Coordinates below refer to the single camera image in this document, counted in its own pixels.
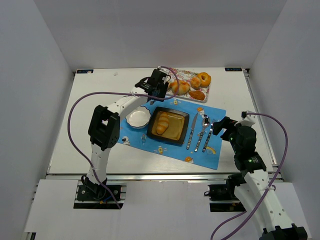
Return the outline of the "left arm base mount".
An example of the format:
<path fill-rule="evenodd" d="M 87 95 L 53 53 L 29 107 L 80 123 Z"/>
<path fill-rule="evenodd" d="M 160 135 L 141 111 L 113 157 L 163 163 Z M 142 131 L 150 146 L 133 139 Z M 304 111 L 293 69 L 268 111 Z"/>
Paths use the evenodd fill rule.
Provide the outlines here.
<path fill-rule="evenodd" d="M 107 185 L 111 193 L 99 183 L 95 184 L 83 175 L 78 182 L 73 208 L 83 210 L 120 210 L 126 198 L 125 185 Z"/>

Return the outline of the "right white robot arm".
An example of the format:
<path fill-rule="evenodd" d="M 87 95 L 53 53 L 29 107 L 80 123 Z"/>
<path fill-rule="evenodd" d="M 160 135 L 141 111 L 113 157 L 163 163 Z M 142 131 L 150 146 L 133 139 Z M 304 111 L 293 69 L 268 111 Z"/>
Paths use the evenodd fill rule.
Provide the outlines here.
<path fill-rule="evenodd" d="M 224 117 L 212 124 L 212 134 L 230 143 L 234 162 L 240 171 L 226 181 L 230 195 L 243 205 L 248 216 L 231 233 L 235 235 L 249 220 L 253 220 L 261 240 L 306 240 L 307 231 L 296 226 L 288 216 L 276 194 L 274 178 L 269 178 L 267 167 L 256 151 L 257 133 L 252 128 L 256 113 L 242 112 L 240 121 Z"/>

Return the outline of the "brown flaky pastry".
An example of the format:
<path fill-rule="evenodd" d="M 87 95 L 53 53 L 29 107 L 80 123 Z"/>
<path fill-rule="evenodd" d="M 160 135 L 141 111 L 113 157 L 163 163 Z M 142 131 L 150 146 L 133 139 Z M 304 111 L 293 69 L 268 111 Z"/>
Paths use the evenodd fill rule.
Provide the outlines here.
<path fill-rule="evenodd" d="M 200 90 L 190 90 L 188 93 L 195 100 L 203 101 L 206 98 L 206 95 Z"/>

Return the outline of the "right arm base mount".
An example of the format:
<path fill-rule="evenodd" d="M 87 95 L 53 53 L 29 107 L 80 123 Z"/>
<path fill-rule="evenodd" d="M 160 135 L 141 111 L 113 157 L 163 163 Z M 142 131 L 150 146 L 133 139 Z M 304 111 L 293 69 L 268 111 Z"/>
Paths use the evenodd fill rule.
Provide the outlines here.
<path fill-rule="evenodd" d="M 208 190 L 203 195 L 209 198 L 210 212 L 244 212 L 243 204 L 235 196 L 235 187 L 245 183 L 242 174 L 237 173 L 228 176 L 224 184 L 208 185 Z"/>

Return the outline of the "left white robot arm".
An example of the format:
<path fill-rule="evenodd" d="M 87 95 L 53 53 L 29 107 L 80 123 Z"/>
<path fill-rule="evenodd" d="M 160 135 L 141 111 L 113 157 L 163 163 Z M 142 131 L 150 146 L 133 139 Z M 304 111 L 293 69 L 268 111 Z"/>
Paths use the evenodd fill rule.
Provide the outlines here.
<path fill-rule="evenodd" d="M 120 123 L 133 110 L 144 105 L 154 97 L 166 96 L 169 71 L 161 68 L 153 70 L 150 77 L 140 80 L 134 88 L 116 102 L 103 107 L 98 105 L 93 111 L 88 129 L 91 142 L 90 167 L 86 178 L 101 184 L 107 179 L 106 168 L 111 148 L 120 138 Z"/>

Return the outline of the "striped croissant roll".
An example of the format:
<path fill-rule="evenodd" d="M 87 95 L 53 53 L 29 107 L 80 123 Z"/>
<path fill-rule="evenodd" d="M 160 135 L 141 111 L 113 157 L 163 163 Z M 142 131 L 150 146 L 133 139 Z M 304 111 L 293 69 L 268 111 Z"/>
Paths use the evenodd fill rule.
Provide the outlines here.
<path fill-rule="evenodd" d="M 158 135 L 162 135 L 167 128 L 169 127 L 170 121 L 168 114 L 166 112 L 162 112 L 158 118 L 156 132 Z"/>

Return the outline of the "blue cartoon placemat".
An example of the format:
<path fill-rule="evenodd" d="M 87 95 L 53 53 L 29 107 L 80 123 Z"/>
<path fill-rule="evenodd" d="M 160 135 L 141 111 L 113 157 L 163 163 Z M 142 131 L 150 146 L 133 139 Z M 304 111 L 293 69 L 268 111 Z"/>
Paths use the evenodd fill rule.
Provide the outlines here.
<path fill-rule="evenodd" d="M 140 109 L 150 114 L 149 122 L 140 128 L 130 125 L 128 118 L 120 124 L 118 143 L 186 163 L 216 170 L 219 165 L 222 139 L 203 129 L 203 119 L 218 122 L 226 110 L 172 98 Z"/>

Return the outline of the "small round roll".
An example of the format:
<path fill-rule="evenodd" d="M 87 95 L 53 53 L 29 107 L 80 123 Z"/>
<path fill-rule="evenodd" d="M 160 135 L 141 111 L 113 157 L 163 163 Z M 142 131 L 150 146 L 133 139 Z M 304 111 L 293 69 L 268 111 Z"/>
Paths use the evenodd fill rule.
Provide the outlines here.
<path fill-rule="evenodd" d="M 202 80 L 197 77 L 197 76 L 194 76 L 191 80 L 190 80 L 190 85 L 193 89 L 195 90 L 199 90 L 200 87 L 201 87 L 201 84 L 202 84 Z"/>

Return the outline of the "white scalloped bowl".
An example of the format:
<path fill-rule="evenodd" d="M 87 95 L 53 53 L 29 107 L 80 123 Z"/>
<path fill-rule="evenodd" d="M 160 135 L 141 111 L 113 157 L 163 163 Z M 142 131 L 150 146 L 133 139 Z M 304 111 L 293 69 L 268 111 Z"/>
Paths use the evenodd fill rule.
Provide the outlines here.
<path fill-rule="evenodd" d="M 150 119 L 150 110 L 145 106 L 139 106 L 126 116 L 125 121 L 133 129 L 143 129 L 148 125 Z"/>

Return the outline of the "large orange twisted bread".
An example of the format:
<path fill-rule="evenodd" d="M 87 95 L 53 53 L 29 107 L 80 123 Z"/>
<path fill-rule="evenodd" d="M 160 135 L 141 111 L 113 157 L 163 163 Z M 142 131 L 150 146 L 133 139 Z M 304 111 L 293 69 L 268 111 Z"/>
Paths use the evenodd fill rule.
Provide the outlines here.
<path fill-rule="evenodd" d="M 174 80 L 168 85 L 168 90 L 171 90 L 173 94 L 178 96 L 185 95 L 191 88 L 191 85 L 183 80 Z"/>

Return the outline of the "left blue table label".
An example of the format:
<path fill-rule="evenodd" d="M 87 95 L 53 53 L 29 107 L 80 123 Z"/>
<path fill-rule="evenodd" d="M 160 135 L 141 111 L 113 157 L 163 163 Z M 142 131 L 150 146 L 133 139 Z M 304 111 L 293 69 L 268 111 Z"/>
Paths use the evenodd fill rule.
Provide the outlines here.
<path fill-rule="evenodd" d="M 93 69 L 78 69 L 76 74 L 92 74 L 93 72 Z"/>

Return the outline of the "black square plate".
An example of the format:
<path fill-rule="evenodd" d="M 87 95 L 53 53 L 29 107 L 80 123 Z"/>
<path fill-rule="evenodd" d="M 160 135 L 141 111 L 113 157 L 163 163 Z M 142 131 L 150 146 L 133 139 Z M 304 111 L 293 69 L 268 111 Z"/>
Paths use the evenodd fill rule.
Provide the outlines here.
<path fill-rule="evenodd" d="M 157 134 L 156 127 L 159 116 L 162 112 L 167 113 L 169 118 L 169 126 L 162 135 L 159 135 Z M 157 141 L 182 145 L 187 134 L 189 120 L 190 115 L 186 112 L 158 106 L 153 111 L 146 135 Z"/>

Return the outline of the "blue table label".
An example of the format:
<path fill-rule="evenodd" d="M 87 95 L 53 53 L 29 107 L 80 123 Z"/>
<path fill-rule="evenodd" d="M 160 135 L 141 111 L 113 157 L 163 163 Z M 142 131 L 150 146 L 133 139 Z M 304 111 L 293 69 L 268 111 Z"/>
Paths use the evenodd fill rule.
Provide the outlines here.
<path fill-rule="evenodd" d="M 93 69 L 78 69 L 76 74 L 92 74 L 93 72 Z"/>
<path fill-rule="evenodd" d="M 225 67 L 224 70 L 226 72 L 242 72 L 242 68 L 241 67 Z"/>

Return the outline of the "right blue table label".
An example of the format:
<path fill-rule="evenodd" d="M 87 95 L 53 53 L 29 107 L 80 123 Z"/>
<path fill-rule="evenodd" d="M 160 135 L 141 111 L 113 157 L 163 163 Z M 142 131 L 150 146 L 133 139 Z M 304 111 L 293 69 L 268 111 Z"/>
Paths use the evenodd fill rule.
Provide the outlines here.
<path fill-rule="evenodd" d="M 242 68 L 241 67 L 225 67 L 224 70 L 226 72 L 242 72 Z"/>

